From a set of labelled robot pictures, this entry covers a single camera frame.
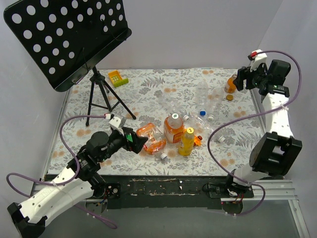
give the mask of perforated panel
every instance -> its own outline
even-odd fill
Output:
[[[21,0],[4,20],[59,92],[131,35],[122,0]]]

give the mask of tripod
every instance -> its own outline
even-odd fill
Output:
[[[90,90],[90,97],[89,97],[89,104],[88,104],[88,113],[87,115],[90,115],[91,106],[103,108],[109,110],[109,112],[112,112],[112,110],[118,106],[119,103],[123,105],[123,107],[128,111],[128,113],[131,115],[131,117],[135,120],[136,116],[133,115],[133,113],[130,111],[130,109],[125,105],[125,103],[119,98],[119,96],[114,92],[114,90],[110,87],[110,85],[105,81],[105,77],[99,73],[96,67],[93,67],[94,75],[89,79],[91,81],[91,90]],[[106,107],[97,105],[93,103],[93,96],[94,96],[94,87],[95,84],[97,84],[100,88],[100,91],[103,95],[103,98],[106,103]],[[117,98],[118,102],[111,107],[109,98],[107,93],[110,92]],[[87,118],[86,126],[89,126],[89,118]]]

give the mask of bottle cap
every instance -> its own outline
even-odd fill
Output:
[[[201,116],[204,116],[204,115],[206,115],[206,110],[204,110],[204,109],[201,109],[201,110],[199,111],[199,114],[200,114]]]
[[[187,121],[189,119],[189,116],[188,115],[185,115],[184,117],[183,117],[183,121]]]
[[[172,118],[173,119],[178,119],[178,114],[177,113],[172,114]]]
[[[208,116],[208,120],[211,121],[211,120],[213,120],[213,119],[214,119],[214,116],[213,116],[213,115],[209,115],[209,116]]]
[[[224,142],[224,140],[225,140],[225,138],[224,138],[223,136],[219,137],[219,139],[218,139],[218,141],[219,141],[220,143]]]
[[[167,158],[167,154],[165,154],[165,153],[161,154],[161,155],[160,155],[160,158],[161,158],[162,160],[166,159],[166,158]]]
[[[189,128],[186,129],[186,132],[188,134],[193,134],[194,133],[194,129],[192,127],[189,127]]]

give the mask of yellow bottle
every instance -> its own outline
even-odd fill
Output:
[[[194,139],[194,129],[192,127],[187,128],[179,143],[178,153],[182,156],[190,155],[194,148]]]

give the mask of table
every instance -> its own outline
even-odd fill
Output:
[[[100,70],[106,76],[106,81],[111,84],[108,73],[112,70]],[[158,103],[161,94],[170,94],[177,98],[191,113],[196,113],[195,87],[201,80],[206,80],[209,85],[209,99],[214,88],[224,88],[227,80],[236,69],[220,68],[191,68],[191,69],[123,69],[119,70],[123,78],[129,78],[129,83],[114,88],[116,93],[137,116],[133,120],[122,105],[118,105],[113,113],[128,118],[125,126],[134,130],[149,122],[155,124],[163,131],[163,121],[167,112]],[[78,84],[71,88],[62,120],[85,115],[88,109],[92,72]],[[224,100],[221,107],[219,120],[213,123],[217,126],[245,115],[257,112],[252,92],[243,90],[233,94],[232,101]],[[116,98],[110,93],[112,105]],[[95,87],[93,102],[105,105],[98,86]],[[92,107],[92,115],[103,115],[107,111]],[[85,126],[86,119],[75,119],[68,123],[63,131],[66,142],[77,152],[91,135],[96,131],[110,132],[107,121],[104,119],[91,119],[90,126]],[[168,144],[165,152],[168,159],[161,160],[159,155],[149,155],[142,151],[138,155],[120,149],[110,159],[102,163],[99,170],[101,175],[170,175],[170,176],[223,176],[226,175],[212,160],[207,150],[207,140],[210,131],[200,131],[203,144],[195,147],[192,154],[187,157],[177,153],[177,147]],[[262,137],[264,131],[259,118],[247,119],[219,132],[225,137],[223,143],[211,142],[211,149],[216,158],[229,170],[238,168],[249,161],[252,148]],[[71,160],[70,153],[63,146],[59,136],[56,137],[48,166],[48,174],[59,174]]]

